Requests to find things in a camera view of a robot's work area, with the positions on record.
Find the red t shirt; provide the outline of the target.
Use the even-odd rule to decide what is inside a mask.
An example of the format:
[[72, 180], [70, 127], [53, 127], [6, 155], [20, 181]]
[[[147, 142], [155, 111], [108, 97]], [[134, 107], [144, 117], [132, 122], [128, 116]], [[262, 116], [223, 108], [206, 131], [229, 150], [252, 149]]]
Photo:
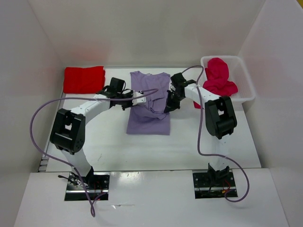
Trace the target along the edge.
[[103, 66], [67, 67], [64, 70], [63, 93], [95, 94], [104, 87], [105, 79]]

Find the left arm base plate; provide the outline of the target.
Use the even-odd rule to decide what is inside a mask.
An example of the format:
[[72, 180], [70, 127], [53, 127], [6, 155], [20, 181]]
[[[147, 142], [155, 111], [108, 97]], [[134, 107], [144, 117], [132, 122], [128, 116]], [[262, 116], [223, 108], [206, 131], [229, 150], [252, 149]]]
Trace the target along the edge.
[[[69, 173], [68, 177], [59, 175], [60, 178], [67, 180], [65, 201], [87, 201], [87, 196], [82, 187], [80, 179], [76, 177], [73, 172]], [[87, 193], [92, 201], [107, 201], [108, 190], [110, 182], [109, 172], [95, 172], [95, 181], [89, 186], [86, 182], [84, 183]]]

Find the magenta t shirt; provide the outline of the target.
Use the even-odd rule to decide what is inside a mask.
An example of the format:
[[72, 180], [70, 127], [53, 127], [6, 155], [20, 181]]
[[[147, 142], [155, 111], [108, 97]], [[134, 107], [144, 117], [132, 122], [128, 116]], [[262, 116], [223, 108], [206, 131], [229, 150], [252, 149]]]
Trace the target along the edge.
[[218, 96], [232, 96], [239, 90], [237, 85], [229, 81], [229, 68], [221, 58], [212, 58], [205, 68], [207, 80], [203, 88]]

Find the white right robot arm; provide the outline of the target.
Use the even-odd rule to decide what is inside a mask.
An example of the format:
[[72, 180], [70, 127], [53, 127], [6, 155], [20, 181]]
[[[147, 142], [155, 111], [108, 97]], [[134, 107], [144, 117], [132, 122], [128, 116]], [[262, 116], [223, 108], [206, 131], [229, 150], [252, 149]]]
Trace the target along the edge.
[[207, 173], [211, 182], [221, 181], [228, 175], [229, 165], [223, 159], [226, 158], [229, 149], [229, 138], [237, 126], [231, 98], [216, 95], [199, 86], [194, 80], [186, 80], [182, 73], [171, 77], [172, 88], [168, 90], [165, 113], [180, 108], [180, 102], [184, 98], [200, 104], [201, 117], [198, 131], [198, 142], [200, 142], [203, 124], [207, 132], [212, 136], [214, 149], [210, 154], [198, 153], [202, 156], [212, 157], [208, 164]]

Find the lilac t shirt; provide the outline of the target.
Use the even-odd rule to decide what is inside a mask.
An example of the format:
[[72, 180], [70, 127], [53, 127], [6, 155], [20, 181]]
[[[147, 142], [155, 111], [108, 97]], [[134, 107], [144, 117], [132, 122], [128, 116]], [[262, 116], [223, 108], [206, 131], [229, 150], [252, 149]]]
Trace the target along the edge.
[[140, 71], [130, 73], [131, 88], [134, 91], [158, 89], [146, 97], [146, 103], [130, 109], [126, 133], [130, 135], [170, 135], [170, 116], [164, 113], [170, 74], [143, 74]]

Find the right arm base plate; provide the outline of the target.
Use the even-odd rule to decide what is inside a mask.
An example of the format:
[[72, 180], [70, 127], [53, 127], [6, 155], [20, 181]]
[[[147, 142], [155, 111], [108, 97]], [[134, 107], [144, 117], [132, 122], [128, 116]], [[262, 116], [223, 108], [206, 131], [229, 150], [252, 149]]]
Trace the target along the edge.
[[213, 184], [211, 184], [207, 171], [194, 171], [192, 176], [195, 199], [224, 198], [226, 192], [228, 198], [238, 197], [232, 171], [225, 179]]

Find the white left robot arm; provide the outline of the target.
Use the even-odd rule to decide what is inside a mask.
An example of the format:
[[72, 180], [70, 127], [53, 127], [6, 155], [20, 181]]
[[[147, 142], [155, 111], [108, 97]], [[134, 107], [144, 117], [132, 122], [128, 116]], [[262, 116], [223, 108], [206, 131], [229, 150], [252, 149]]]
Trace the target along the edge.
[[133, 105], [128, 99], [134, 96], [134, 91], [124, 89], [124, 85], [124, 80], [112, 78], [110, 84], [97, 92], [92, 100], [87, 100], [71, 110], [61, 108], [56, 114], [50, 142], [72, 165], [75, 177], [82, 177], [86, 184], [96, 181], [93, 167], [88, 163], [83, 151], [86, 125], [115, 105], [121, 105], [123, 110]]

